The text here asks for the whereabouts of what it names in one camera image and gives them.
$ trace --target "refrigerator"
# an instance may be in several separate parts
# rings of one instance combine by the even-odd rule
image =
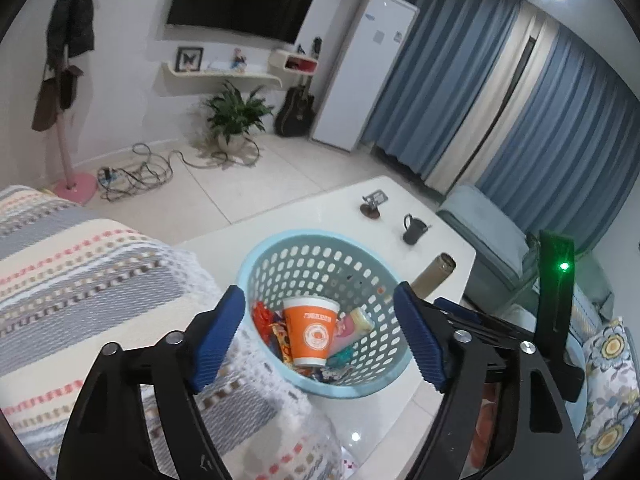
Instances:
[[[404,0],[365,0],[338,56],[311,138],[352,151],[382,93],[418,9]]]

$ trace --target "basket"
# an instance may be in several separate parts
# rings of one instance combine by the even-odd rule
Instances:
[[[282,309],[282,298],[317,295],[340,303],[343,318],[364,306],[376,327],[354,345],[353,370],[340,381],[323,384],[288,368],[262,342],[276,370],[308,393],[334,399],[357,399],[395,381],[411,360],[411,352],[394,314],[398,277],[369,250],[339,234],[287,231],[258,245],[244,260],[238,286],[246,296],[247,325],[255,333],[251,309],[262,301]]]

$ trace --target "coffee table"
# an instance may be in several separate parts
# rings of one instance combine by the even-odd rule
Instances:
[[[381,189],[389,202],[380,207],[378,220],[359,211],[362,197]],[[407,213],[433,227],[416,245],[402,241],[402,220]],[[449,253],[456,270],[428,298],[444,297],[460,302],[476,252],[427,206],[391,178],[382,176],[329,193],[290,203],[194,238],[177,248],[196,253],[224,289],[236,280],[245,256],[271,235],[291,229],[323,229],[345,235],[371,248],[403,280],[412,282],[440,253]],[[418,407],[414,399],[424,409]],[[361,465],[354,480],[391,480],[406,474],[418,446],[436,414],[440,394],[422,380],[415,361],[392,384],[361,399],[338,400],[310,396],[335,425],[341,443]],[[409,417],[415,429],[403,431],[396,423]]]

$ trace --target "orange cup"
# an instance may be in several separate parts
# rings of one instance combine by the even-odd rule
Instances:
[[[324,366],[334,338],[340,304],[327,298],[302,296],[282,300],[295,366]]]

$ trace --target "hanging jacket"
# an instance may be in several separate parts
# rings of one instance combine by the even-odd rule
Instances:
[[[65,45],[69,58],[94,49],[93,0],[56,0],[47,27],[47,63],[51,68],[64,64]]]

